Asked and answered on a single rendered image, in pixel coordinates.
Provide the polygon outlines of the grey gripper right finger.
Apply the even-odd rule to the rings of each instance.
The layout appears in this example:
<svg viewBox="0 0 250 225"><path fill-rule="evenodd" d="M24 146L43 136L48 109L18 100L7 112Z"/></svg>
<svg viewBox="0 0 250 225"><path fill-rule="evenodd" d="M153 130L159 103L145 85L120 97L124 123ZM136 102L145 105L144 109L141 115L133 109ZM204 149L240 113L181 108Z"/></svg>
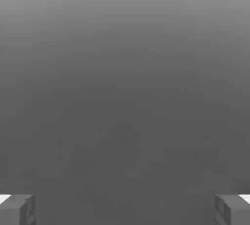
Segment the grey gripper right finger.
<svg viewBox="0 0 250 225"><path fill-rule="evenodd" d="M215 225L250 225L250 194L216 195Z"/></svg>

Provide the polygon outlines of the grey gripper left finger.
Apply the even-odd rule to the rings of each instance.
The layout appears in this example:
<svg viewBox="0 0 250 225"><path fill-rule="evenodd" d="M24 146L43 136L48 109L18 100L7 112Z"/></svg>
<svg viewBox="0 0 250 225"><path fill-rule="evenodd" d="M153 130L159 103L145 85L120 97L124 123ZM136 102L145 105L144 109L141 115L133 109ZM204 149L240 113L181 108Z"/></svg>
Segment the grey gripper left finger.
<svg viewBox="0 0 250 225"><path fill-rule="evenodd" d="M0 194L0 225L36 225L36 196Z"/></svg>

